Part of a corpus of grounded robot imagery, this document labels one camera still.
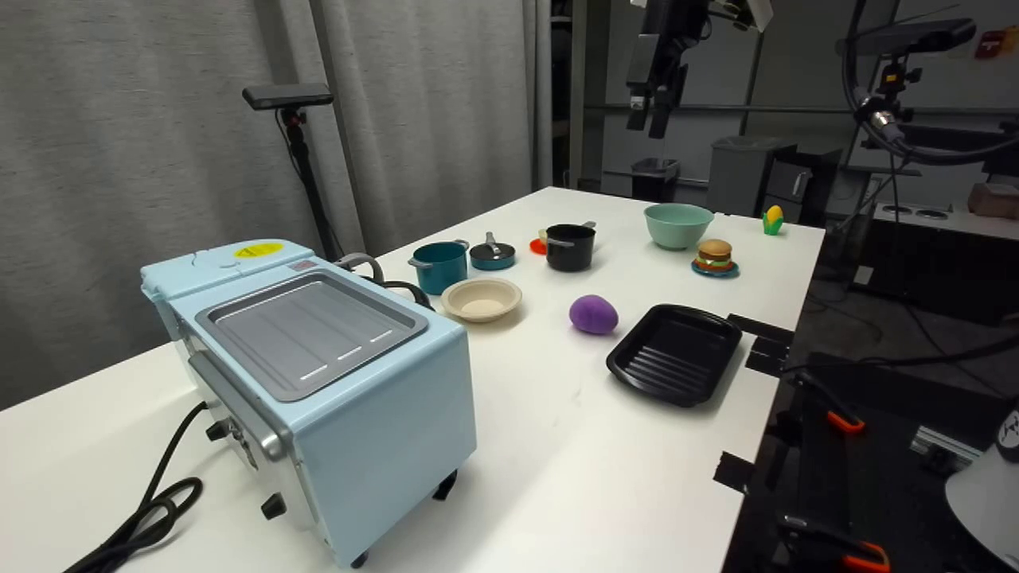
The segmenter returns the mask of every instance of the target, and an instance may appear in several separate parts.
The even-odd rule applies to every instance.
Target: black cup
[[[592,227],[548,227],[548,266],[555,272],[587,272],[592,266],[597,229]]]

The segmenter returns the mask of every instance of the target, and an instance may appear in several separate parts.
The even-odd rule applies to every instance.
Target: purple ball
[[[583,335],[612,335],[616,326],[617,326],[617,313],[608,299],[602,295],[580,295],[574,304],[569,304],[569,321],[577,330]]]

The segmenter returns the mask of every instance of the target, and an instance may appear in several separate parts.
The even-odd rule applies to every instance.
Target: small dish
[[[517,248],[487,233],[483,241],[471,248],[471,265],[479,272],[507,272],[517,265]]]
[[[462,321],[493,321],[521,304],[521,287],[509,281],[479,277],[444,294],[444,309]]]

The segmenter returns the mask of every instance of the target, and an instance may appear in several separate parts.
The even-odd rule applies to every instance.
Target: toaster oven handle
[[[189,363],[214,387],[225,411],[235,413],[248,432],[254,432],[254,441],[266,451],[266,458],[276,463],[286,455],[285,437],[233,387],[233,381],[208,358],[208,350],[190,353]]]

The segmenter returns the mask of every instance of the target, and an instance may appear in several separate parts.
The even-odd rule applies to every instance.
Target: teal mug
[[[470,277],[470,241],[430,241],[415,251],[417,283],[430,295],[444,295],[452,283]]]

